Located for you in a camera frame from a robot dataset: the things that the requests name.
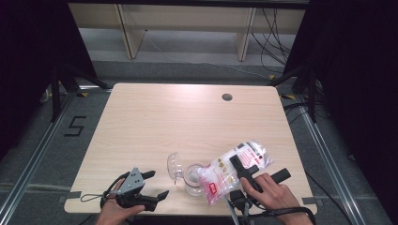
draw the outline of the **transparent lid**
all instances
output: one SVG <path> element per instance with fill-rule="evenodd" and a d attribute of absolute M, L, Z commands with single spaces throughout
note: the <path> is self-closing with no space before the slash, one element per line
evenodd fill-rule
<path fill-rule="evenodd" d="M 182 166 L 179 162 L 178 152 L 170 154 L 167 158 L 167 171 L 173 180 L 179 180 L 184 176 L 182 172 Z"/>

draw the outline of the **person's right hand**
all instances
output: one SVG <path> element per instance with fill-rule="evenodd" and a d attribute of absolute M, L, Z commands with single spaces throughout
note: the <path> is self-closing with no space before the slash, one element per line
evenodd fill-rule
<path fill-rule="evenodd" d="M 268 173 L 263 173 L 254 179 L 263 192 L 260 193 L 252 187 L 249 181 L 241 178 L 240 182 L 246 193 L 259 201 L 267 209 L 283 209 L 300 207 L 299 201 L 286 185 L 278 185 Z M 313 224 L 305 213 L 292 213 L 278 216 L 283 224 Z"/>

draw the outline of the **gray carpet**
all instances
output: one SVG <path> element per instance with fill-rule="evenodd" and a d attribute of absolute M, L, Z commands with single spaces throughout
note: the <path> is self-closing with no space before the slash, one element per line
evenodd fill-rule
<path fill-rule="evenodd" d="M 228 67 L 212 65 L 156 64 L 156 63 L 117 63 L 94 62 L 99 78 L 108 83 L 214 83 L 266 85 L 268 80 L 255 75 L 242 73 Z M 259 73 L 264 76 L 277 73 L 268 72 L 262 67 L 240 67 L 239 69 Z M 273 67 L 282 71 L 282 67 Z M 91 84 L 78 79 L 80 84 Z M 278 86 L 281 95 L 291 94 L 293 80 Z M 102 110 L 110 93 L 90 92 L 87 97 L 75 97 L 65 117 L 56 131 L 44 159 L 34 175 L 29 189 L 13 214 L 9 224 L 80 224 L 89 215 L 68 214 L 64 211 L 63 201 L 80 168 L 85 151 L 100 119 Z M 296 103 L 294 99 L 283 99 L 283 105 Z M 317 125 L 338 165 L 345 181 L 360 206 L 367 224 L 391 224 L 372 189 L 367 184 L 356 163 L 347 158 L 349 151 L 339 136 L 332 118 L 328 117 L 325 107 L 316 106 Z M 26 127 L 20 143 L 11 149 L 0 162 L 0 201 L 3 201 L 50 124 L 52 102 L 43 103 L 36 111 L 34 119 Z M 79 136 L 78 130 L 69 128 L 75 116 L 74 125 L 84 126 Z M 291 122 L 293 136 L 304 169 L 341 204 L 336 188 L 333 186 L 314 140 L 305 125 L 301 111 L 295 108 L 287 115 Z M 315 215 L 318 224 L 348 224 L 337 206 L 327 195 L 310 180 L 314 196 L 318 199 L 318 212 Z M 94 224 L 96 216 L 85 224 Z M 140 217 L 133 224 L 232 224 L 228 217 Z M 273 218 L 259 218 L 255 224 L 279 224 Z"/>

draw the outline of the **light wood surface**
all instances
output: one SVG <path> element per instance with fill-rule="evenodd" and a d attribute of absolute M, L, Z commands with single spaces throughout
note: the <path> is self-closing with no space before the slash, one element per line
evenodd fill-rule
<path fill-rule="evenodd" d="M 223 94 L 232 95 L 225 101 Z M 184 181 L 167 172 L 167 157 L 178 152 L 181 163 L 208 164 L 238 144 L 262 143 L 274 160 L 273 174 L 287 168 L 287 184 L 301 198 L 313 197 L 283 107 L 274 87 L 203 84 L 118 83 L 110 95 L 71 191 L 101 194 L 133 167 L 144 173 L 142 194 L 157 196 L 157 215 L 229 216 L 225 201 L 209 206 L 205 197 L 190 196 Z M 305 205 L 316 213 L 314 204 Z M 100 200 L 69 199 L 70 213 L 98 213 Z M 260 212 L 251 209 L 251 213 Z"/>

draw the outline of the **hand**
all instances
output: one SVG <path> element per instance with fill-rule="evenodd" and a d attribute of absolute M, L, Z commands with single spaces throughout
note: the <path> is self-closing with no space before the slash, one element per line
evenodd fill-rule
<path fill-rule="evenodd" d="M 263 192 L 255 190 L 249 181 L 241 178 L 240 182 L 246 193 L 259 201 L 267 209 L 283 209 L 300 207 L 299 201 L 286 185 L 278 185 L 268 173 L 263 173 L 254 179 Z M 313 224 L 305 213 L 293 213 L 278 216 L 283 224 Z"/>
<path fill-rule="evenodd" d="M 114 189 L 119 189 L 124 179 L 115 185 Z M 108 200 L 102 206 L 97 220 L 97 225 L 117 225 L 123 223 L 126 218 L 139 214 L 145 210 L 143 205 L 135 205 L 132 208 L 120 207 L 115 199 L 115 194 L 108 196 Z"/>

